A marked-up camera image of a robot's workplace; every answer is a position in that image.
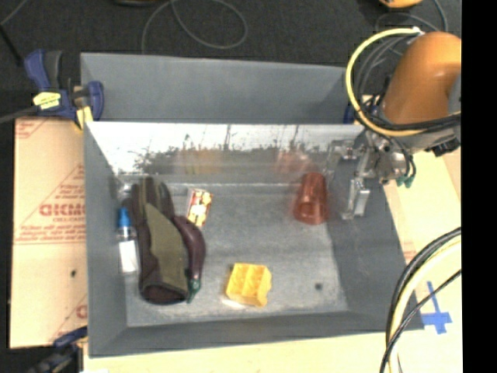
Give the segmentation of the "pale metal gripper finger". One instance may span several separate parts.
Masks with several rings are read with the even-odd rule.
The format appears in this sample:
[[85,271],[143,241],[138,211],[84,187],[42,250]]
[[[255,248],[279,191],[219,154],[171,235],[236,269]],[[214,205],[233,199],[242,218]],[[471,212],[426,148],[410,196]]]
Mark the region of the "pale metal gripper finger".
[[328,154],[328,180],[333,180],[342,160],[356,160],[354,140],[333,141]]
[[362,179],[351,179],[346,209],[341,213],[342,219],[352,220],[356,217],[363,217],[366,212],[369,196],[370,190],[366,188]]

